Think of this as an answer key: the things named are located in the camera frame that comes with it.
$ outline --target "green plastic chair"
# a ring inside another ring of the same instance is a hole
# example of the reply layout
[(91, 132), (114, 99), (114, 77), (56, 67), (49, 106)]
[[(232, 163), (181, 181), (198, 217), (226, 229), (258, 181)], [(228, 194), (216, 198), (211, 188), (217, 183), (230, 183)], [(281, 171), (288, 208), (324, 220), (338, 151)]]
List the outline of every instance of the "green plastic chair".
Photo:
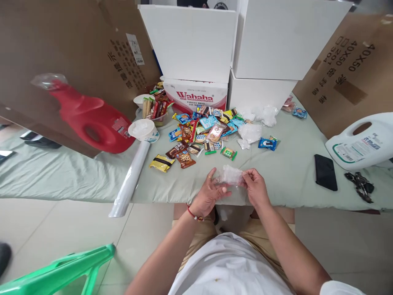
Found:
[(113, 258), (115, 251), (116, 247), (109, 244), (91, 251), (70, 254), (29, 275), (1, 285), (0, 294), (51, 295), (86, 275), (82, 295), (90, 295), (99, 268)]

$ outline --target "red string bracelet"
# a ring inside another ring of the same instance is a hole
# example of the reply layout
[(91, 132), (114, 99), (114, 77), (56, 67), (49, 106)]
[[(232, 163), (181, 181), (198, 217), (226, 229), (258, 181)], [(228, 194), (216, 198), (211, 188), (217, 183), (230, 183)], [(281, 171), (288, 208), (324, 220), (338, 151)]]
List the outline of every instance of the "red string bracelet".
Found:
[(188, 211), (188, 213), (191, 214), (191, 216), (192, 216), (195, 220), (205, 221), (205, 219), (204, 219), (202, 216), (198, 217), (198, 216), (192, 214), (192, 212), (190, 211), (190, 206), (189, 206), (188, 204), (187, 204), (187, 211)]

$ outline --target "bed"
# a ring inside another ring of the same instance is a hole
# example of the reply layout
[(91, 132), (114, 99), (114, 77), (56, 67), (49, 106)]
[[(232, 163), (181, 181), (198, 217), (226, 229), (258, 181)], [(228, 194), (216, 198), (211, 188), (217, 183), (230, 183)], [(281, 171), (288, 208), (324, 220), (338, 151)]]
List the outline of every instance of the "bed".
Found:
[[(230, 136), (224, 145), (237, 150), (234, 161), (217, 154), (202, 154), (196, 165), (180, 169), (175, 163), (168, 173), (149, 169), (157, 155), (164, 155), (175, 143), (168, 133), (176, 122), (159, 128), (160, 139), (152, 144), (131, 199), (133, 203), (184, 203), (190, 202), (201, 187), (207, 173), (223, 165), (245, 170), (255, 167), (264, 176), (273, 205), (287, 207), (335, 207), (345, 210), (393, 209), (393, 172), (384, 168), (363, 169), (362, 175), (375, 185), (371, 195), (373, 204), (364, 202), (355, 192), (353, 184), (344, 177), (344, 170), (335, 164), (337, 192), (329, 191), (315, 183), (314, 154), (329, 157), (325, 136), (313, 120), (298, 119), (289, 113), (279, 112), (277, 125), (263, 128), (262, 135), (281, 140), (276, 151), (258, 149), (254, 143), (250, 150), (241, 150), (236, 142), (238, 134)], [(112, 203), (117, 196), (129, 165), (138, 148), (136, 141), (121, 154), (100, 153), (90, 159), (66, 147), (45, 150), (31, 147), (13, 138), (1, 145), (2, 150), (17, 154), (1, 166), (0, 197), (41, 200), (78, 200)], [(250, 205), (243, 188), (233, 187), (232, 196), (220, 204)]]

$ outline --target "white tube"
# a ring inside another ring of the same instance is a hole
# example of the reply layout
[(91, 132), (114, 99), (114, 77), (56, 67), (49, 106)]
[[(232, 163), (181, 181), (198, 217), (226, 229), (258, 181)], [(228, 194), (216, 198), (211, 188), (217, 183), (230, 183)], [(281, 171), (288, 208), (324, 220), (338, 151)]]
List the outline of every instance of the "white tube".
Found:
[(126, 178), (124, 179), (122, 187), (117, 194), (117, 198), (113, 203), (109, 218), (123, 217), (126, 215), (128, 205), (130, 204), (132, 194), (134, 193), (135, 186), (138, 182), (139, 174), (142, 170), (142, 166), (146, 159), (149, 147), (150, 142), (140, 142), (138, 150), (136, 151), (134, 159), (132, 160), (131, 166), (128, 169)]

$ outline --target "smartphone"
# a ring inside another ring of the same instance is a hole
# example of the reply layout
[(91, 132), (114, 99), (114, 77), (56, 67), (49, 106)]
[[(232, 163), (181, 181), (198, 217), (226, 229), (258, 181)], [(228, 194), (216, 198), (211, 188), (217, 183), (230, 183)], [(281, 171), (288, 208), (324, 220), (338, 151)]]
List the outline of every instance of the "smartphone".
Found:
[(316, 183), (331, 191), (337, 191), (336, 173), (334, 172), (333, 160), (321, 155), (314, 155)]
[(0, 151), (0, 165), (3, 164), (5, 160), (7, 160), (12, 155), (16, 154), (13, 151)]

